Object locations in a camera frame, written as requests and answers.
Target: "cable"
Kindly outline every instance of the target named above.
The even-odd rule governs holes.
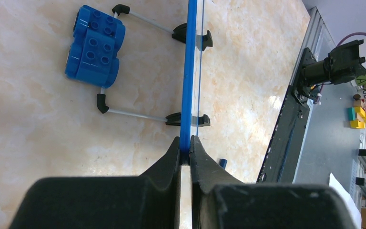
[[[349,37],[352,37],[352,36],[366,36],[366,32],[354,32],[354,33],[351,33],[347,36],[345,36],[338,44],[336,47],[340,46],[343,42],[345,42],[345,40],[347,40]],[[322,93],[322,90],[323,90],[323,85],[321,86],[321,88],[319,89],[319,94]],[[318,104],[319,101],[321,100],[321,97],[319,96],[318,99],[316,100],[316,102],[314,102],[314,104]]]
[[[322,86],[323,85],[331,85],[331,84],[333,84],[333,83],[320,83],[320,84],[316,84],[315,85],[315,87],[314,88],[312,88],[310,91],[309,91],[309,93],[311,93],[313,90],[315,90],[315,89],[320,89],[319,87],[321,87],[322,88]]]
[[[339,42],[339,44],[337,44],[337,46],[339,46],[339,45],[341,45],[343,42],[345,42],[345,40],[347,40],[349,37],[352,37],[352,36],[358,36],[358,35],[360,35],[360,36],[366,36],[366,32],[354,32],[354,33],[351,33],[351,34],[349,34],[349,35],[347,35],[347,36],[345,36],[340,42]]]

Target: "white wall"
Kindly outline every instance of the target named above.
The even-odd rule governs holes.
[[[366,32],[366,0],[303,0],[307,9],[317,6],[335,44],[354,32]],[[362,39],[362,36],[347,41]]]

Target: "black metal bracket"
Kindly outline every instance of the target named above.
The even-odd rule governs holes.
[[[166,116],[166,125],[174,125],[174,126],[180,126],[182,121],[182,113],[174,113],[171,115]],[[201,117],[192,116],[192,126],[210,126],[211,125],[211,119],[208,115],[204,114]]]
[[[309,107],[288,86],[257,182],[292,183],[297,167]]]
[[[181,24],[173,30],[172,38],[178,40],[182,43],[186,44],[186,35],[187,35],[187,23]],[[197,35],[198,44],[201,43],[201,47],[198,47],[199,50],[204,51],[207,47],[213,47],[213,37],[211,32],[207,30],[206,35]]]
[[[294,96],[299,101],[300,104],[307,106],[306,102],[308,99],[316,100],[315,97],[310,95],[311,89],[306,85],[305,78],[302,76],[302,69],[305,68],[306,65],[315,63],[316,59],[309,48],[305,48],[301,55],[301,60],[298,65],[298,69],[296,71],[294,77]]]

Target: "teal toy block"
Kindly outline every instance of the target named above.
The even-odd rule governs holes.
[[[349,121],[357,120],[356,111],[354,110],[354,107],[349,107],[347,109],[347,114],[348,114]]]

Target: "lego stud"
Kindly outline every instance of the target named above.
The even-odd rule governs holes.
[[[93,47],[96,47],[97,46],[97,40],[94,39],[94,38],[90,38],[89,39],[89,44]]]
[[[101,16],[101,13],[100,13],[100,11],[95,10],[95,11],[93,12],[93,15],[95,16],[95,18],[99,18],[99,17]]]
[[[114,22],[114,17],[110,17],[110,16],[108,16],[108,17],[106,18],[106,21],[107,21],[107,23],[109,23],[109,24],[113,24],[113,22]]]
[[[104,28],[104,33],[107,35],[110,35],[112,33],[112,30],[109,27]]]
[[[103,49],[105,52],[110,52],[112,50],[112,46],[109,44],[104,44]]]
[[[99,24],[97,22],[95,22],[95,21],[92,21],[91,28],[94,29],[94,30],[96,30],[98,27],[99,27]]]
[[[86,53],[86,57],[87,57],[88,59],[90,59],[90,60],[93,60],[93,59],[94,59],[94,53],[93,53],[93,52],[91,52],[91,51],[89,51],[89,52],[87,52],[87,53]]]
[[[108,64],[109,62],[110,62],[109,58],[107,58],[105,56],[102,57],[102,63],[103,64]]]

